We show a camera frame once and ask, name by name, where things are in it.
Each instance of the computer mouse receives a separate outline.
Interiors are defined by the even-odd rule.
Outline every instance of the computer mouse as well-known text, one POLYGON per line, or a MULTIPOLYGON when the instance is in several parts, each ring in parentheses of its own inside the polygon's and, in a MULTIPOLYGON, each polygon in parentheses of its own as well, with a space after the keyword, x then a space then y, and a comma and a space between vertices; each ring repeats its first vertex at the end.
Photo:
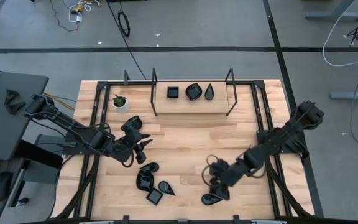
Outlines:
POLYGON ((0 202, 9 196, 9 188, 11 187, 13 174, 5 171, 0 173, 0 202))

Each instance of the white pot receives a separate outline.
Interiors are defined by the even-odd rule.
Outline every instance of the white pot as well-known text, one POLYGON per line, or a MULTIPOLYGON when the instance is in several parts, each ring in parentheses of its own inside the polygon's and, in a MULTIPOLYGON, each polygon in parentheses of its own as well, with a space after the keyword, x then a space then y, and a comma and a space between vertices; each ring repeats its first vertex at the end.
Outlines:
POLYGON ((114 100, 112 101, 112 106, 116 109, 117 113, 126 113, 129 110, 128 98, 125 99, 125 104, 122 107, 117 107, 114 105, 114 100))

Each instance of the wooden table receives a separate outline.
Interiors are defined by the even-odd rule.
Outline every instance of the wooden table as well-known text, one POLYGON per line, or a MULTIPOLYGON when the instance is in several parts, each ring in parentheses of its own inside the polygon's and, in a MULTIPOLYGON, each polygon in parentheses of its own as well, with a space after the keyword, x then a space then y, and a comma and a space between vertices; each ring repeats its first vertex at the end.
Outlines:
MULTIPOLYGON (((280 80, 264 80, 275 126, 282 126, 289 118, 280 80)), ((97 81, 82 81, 74 118, 84 125, 90 117, 96 93, 97 81)), ((93 201, 92 220, 232 220, 274 218, 266 175, 261 179, 243 177, 230 188, 231 199, 212 206, 201 203, 201 196, 208 193, 201 179, 206 157, 214 154, 229 163, 247 148, 257 144, 255 132, 257 120, 252 93, 249 86, 237 85, 238 104, 229 116, 224 114, 159 114, 154 116, 150 105, 150 86, 114 86, 114 94, 129 99, 129 112, 117 114, 109 105, 107 122, 117 138, 123 132, 119 127, 132 116, 139 115, 143 121, 142 133, 151 134, 153 141, 145 149, 147 160, 157 162, 160 170, 154 174, 156 187, 161 180, 170 183, 176 196, 164 195, 158 206, 146 200, 147 193, 135 186, 135 179, 142 165, 124 168, 113 158, 102 157, 99 164, 93 201)), ((229 103, 234 101, 232 88, 227 88, 229 103)), ((101 94, 99 104, 103 102, 101 94)), ((96 123, 100 122, 101 109, 96 123)), ((267 129, 265 116, 264 127, 267 129)), ((303 208, 313 212, 309 189, 300 158, 295 154, 281 155, 288 189, 303 208)), ((59 214, 78 188, 83 156, 75 156, 60 174, 57 201, 53 215, 59 214)), ((278 187, 280 213, 284 215, 283 200, 278 187)), ((85 202, 81 214, 85 214, 85 202)))

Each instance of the wooden platform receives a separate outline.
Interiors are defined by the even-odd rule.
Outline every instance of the wooden platform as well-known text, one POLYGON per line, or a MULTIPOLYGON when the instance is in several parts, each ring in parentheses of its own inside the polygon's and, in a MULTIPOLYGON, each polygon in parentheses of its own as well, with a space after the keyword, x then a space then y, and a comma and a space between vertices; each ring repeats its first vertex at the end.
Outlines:
POLYGON ((203 94, 190 101, 186 88, 194 82, 157 82, 155 93, 155 110, 158 114, 217 114, 229 111, 226 82, 197 82, 203 94), (209 84, 212 84, 215 96, 212 100, 204 97, 209 84), (179 98, 167 98, 169 86, 179 87, 179 98))
MULTIPOLYGON (((74 118, 89 125, 97 81, 82 81, 74 118)), ((280 80, 265 80, 270 110, 275 126, 281 126, 289 118, 287 104, 280 80)), ((119 130, 128 118, 139 115, 144 123, 142 133, 151 134, 153 142, 145 149, 146 163, 158 162, 160 170, 154 174, 155 186, 161 181, 169 182, 177 196, 164 195, 158 206, 147 201, 146 192, 135 186, 140 165, 124 168, 112 158, 100 160, 92 220, 122 220, 129 215, 131 220, 220 220, 273 218, 270 193, 266 176, 261 179, 243 177, 230 188, 230 201, 212 206, 201 203, 201 196, 208 187, 201 180, 201 171, 206 157, 214 154, 228 162, 256 144, 257 122, 249 86, 238 85, 238 104, 229 116, 224 114, 161 114, 154 116, 150 106, 150 86, 113 86, 113 94, 129 99, 129 112, 117 114, 108 108, 107 122, 113 134, 121 137, 119 130)), ((232 88, 227 88, 229 103, 233 103, 232 88)), ((294 154, 281 155, 287 187, 303 208, 313 213, 300 158, 294 154)), ((54 215, 59 214, 78 188, 83 156, 75 156, 60 174, 57 187, 57 202, 54 215)), ((277 190, 280 211, 284 214, 282 198, 277 190)), ((81 213, 85 213, 83 203, 81 213)))

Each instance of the concrete floor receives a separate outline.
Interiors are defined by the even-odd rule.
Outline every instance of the concrete floor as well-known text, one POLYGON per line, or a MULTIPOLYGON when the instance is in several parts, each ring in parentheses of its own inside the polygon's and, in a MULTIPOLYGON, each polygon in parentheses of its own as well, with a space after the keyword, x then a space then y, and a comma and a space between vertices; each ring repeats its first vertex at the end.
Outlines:
MULTIPOLYGON (((52 0, 63 26, 67 10, 52 0)), ((66 0, 67 5, 75 0, 66 0)), ((308 10, 330 10, 338 1, 270 0, 282 47, 321 47, 332 22, 307 21, 308 10)), ((257 0, 151 0, 124 2, 131 22, 131 47, 238 46, 274 47, 262 1, 257 0)), ((112 4, 114 11, 118 4, 112 4)), ((350 9, 358 12, 358 1, 350 9)), ((346 35, 356 22, 338 24, 328 47, 347 47, 346 35)), ((83 15, 76 32, 57 26, 49 0, 7 0, 0 11, 0 48, 125 47, 106 5, 83 15)), ((358 60, 358 53, 327 53, 333 63, 358 60)), ((140 67, 150 78, 156 68, 159 78, 221 78, 232 67, 236 78, 282 78, 275 52, 136 52, 140 67)), ((329 98, 330 91, 353 91, 358 65, 330 67, 321 53, 285 52, 285 63, 297 103, 317 102, 325 113, 324 123, 308 131, 306 143, 324 216, 358 220, 358 145, 349 130, 350 103, 329 98)), ((75 99, 81 80, 121 79, 127 70, 132 79, 141 78, 127 52, 20 53, 0 54, 0 70, 50 77, 47 91, 75 99)), ((358 102, 354 110, 358 137, 358 102)), ((30 124, 24 135, 56 135, 30 124)), ((0 223, 44 220, 53 201, 53 186, 28 184, 22 193, 29 204, 5 209, 0 223)))

